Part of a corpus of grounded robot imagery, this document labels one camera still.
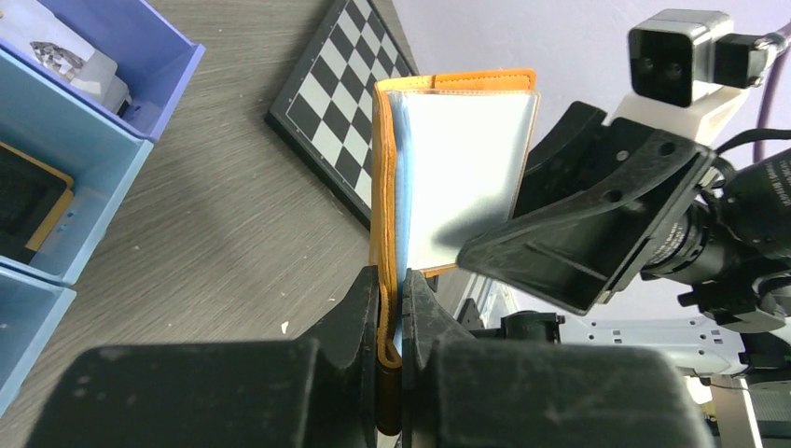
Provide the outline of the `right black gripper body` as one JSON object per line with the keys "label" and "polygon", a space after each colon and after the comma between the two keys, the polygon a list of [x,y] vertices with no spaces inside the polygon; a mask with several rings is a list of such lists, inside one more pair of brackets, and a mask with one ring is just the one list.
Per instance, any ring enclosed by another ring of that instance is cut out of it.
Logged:
{"label": "right black gripper body", "polygon": [[647,264],[714,159],[575,102],[530,152],[513,218],[469,240],[457,264],[584,315]]}

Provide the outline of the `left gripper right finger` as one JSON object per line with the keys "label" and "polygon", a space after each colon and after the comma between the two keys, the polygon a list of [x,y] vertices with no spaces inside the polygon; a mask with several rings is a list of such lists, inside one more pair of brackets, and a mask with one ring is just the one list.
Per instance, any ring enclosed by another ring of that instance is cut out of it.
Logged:
{"label": "left gripper right finger", "polygon": [[402,298],[402,425],[406,447],[476,447],[475,341],[437,302],[426,277],[409,270]]}

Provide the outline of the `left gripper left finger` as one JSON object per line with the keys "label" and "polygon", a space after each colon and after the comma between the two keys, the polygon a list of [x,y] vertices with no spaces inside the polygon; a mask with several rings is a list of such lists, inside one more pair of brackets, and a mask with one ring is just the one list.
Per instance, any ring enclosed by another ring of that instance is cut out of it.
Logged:
{"label": "left gripper left finger", "polygon": [[307,411],[309,447],[374,447],[377,268],[363,268],[346,295],[300,338],[318,343]]}

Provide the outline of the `orange leather card holder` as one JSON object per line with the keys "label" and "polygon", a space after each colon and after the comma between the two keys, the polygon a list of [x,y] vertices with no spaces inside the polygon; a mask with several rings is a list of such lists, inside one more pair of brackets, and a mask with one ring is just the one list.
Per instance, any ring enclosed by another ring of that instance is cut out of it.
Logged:
{"label": "orange leather card holder", "polygon": [[373,89],[369,260],[378,270],[376,422],[401,429],[408,273],[456,265],[513,214],[539,95],[528,68],[398,77]]}

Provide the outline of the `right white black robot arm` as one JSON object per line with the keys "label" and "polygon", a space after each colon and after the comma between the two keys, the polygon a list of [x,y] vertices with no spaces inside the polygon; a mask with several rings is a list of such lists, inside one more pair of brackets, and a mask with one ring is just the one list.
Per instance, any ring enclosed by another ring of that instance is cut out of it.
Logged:
{"label": "right white black robot arm", "polygon": [[458,265],[576,315],[635,277],[686,285],[680,305],[740,334],[742,371],[787,383],[774,332],[790,316],[790,154],[741,170],[725,154],[789,137],[757,128],[713,148],[575,102],[530,155],[513,218]]}

